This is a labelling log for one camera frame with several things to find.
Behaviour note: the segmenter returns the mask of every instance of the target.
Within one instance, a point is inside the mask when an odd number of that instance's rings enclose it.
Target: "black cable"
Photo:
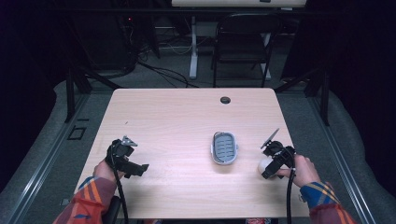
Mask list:
[[[294,155],[289,152],[289,154],[292,157],[291,160],[291,170],[290,170],[290,177],[289,177],[289,182],[288,182],[288,191],[287,191],[287,198],[286,198],[286,210],[287,210],[287,219],[288,219],[288,224],[291,224],[291,186],[293,184],[294,180],[294,175],[295,175],[295,162],[294,162]]]
[[[140,64],[140,65],[146,67],[147,69],[158,73],[159,75],[161,75],[163,77],[170,77],[170,78],[172,78],[172,79],[174,79],[176,81],[184,83],[184,84],[186,84],[186,88],[188,88],[189,86],[190,87],[194,87],[194,88],[199,88],[198,86],[190,84],[190,82],[183,75],[181,75],[180,73],[178,73],[176,71],[172,71],[172,70],[169,70],[169,69],[166,69],[166,68],[154,67],[154,66],[148,65],[146,63],[141,63],[141,62],[137,62],[137,64]]]
[[[121,203],[122,203],[122,211],[123,211],[123,214],[124,214],[125,224],[128,224],[129,218],[128,218],[128,211],[127,211],[127,208],[126,208],[125,196],[123,194],[122,184],[120,182],[119,173],[117,172],[117,168],[116,168],[116,165],[114,163],[113,157],[111,157],[111,168],[113,169],[114,176],[116,177],[117,188],[119,189],[119,194],[120,194],[120,199],[121,199]]]

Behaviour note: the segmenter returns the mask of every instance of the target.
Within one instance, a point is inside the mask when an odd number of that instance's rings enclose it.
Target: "hand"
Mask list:
[[[320,182],[320,178],[314,163],[302,155],[295,155],[294,162],[296,166],[295,177],[293,183],[298,187],[302,187],[312,182]],[[277,175],[290,177],[290,169],[280,169]]]
[[[108,179],[116,183],[116,177],[114,176],[114,172],[105,161],[101,161],[97,166],[95,166],[93,170],[93,175]],[[125,173],[118,172],[118,175],[119,175],[119,179],[121,179],[125,175]]]

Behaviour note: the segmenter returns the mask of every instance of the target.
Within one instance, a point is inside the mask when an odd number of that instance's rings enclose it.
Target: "gray floor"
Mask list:
[[[272,78],[265,87],[283,84],[280,74],[292,41],[291,36],[281,36],[276,41],[270,66]],[[171,69],[188,78],[190,51],[162,49],[161,59],[152,53],[142,54],[142,61],[152,66]],[[210,45],[199,48],[198,78],[188,81],[200,88],[211,88]],[[239,77],[249,74],[259,77],[259,68],[223,65],[220,75]],[[129,75],[112,78],[125,88],[184,88],[184,84],[168,79],[138,65]],[[64,209],[62,200],[72,197],[79,174],[91,149],[93,139],[111,96],[111,90],[102,83],[91,80],[90,95],[77,92],[77,114],[67,124],[64,82],[58,85],[57,104],[17,173],[0,195],[1,223],[51,223]],[[220,87],[260,87],[259,80],[219,81]],[[298,153],[308,156],[317,166],[322,180],[330,181],[337,196],[349,213],[361,223],[392,223],[396,219],[396,201],[375,181],[364,161],[364,147],[353,121],[336,96],[331,94],[329,105],[330,127],[318,118],[318,101],[305,98],[304,83],[279,93],[278,101]],[[81,140],[67,140],[73,127],[85,128]],[[308,223],[307,218],[294,218],[293,223]]]

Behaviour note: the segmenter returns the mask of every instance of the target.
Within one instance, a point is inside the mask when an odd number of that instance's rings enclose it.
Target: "chair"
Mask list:
[[[271,58],[274,37],[282,29],[282,20],[273,14],[236,13],[221,19],[216,29],[212,65],[213,87],[216,87],[218,63],[265,63],[262,87]],[[264,44],[263,35],[269,35]]]

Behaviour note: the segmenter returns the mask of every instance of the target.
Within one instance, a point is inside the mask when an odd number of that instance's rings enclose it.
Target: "dark background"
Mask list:
[[[341,9],[351,2],[310,0],[308,9]],[[40,8],[53,2],[10,1],[0,6],[0,66],[3,104],[0,190],[29,151],[54,106],[53,87],[65,79],[72,64],[91,67],[83,44],[69,29]],[[355,121],[365,145],[366,161],[378,182],[393,196],[396,138],[396,33],[393,3],[355,1],[363,14],[328,71],[331,90]],[[332,49],[342,21],[302,20],[283,77],[301,76],[318,66]],[[125,57],[131,56],[128,50]]]

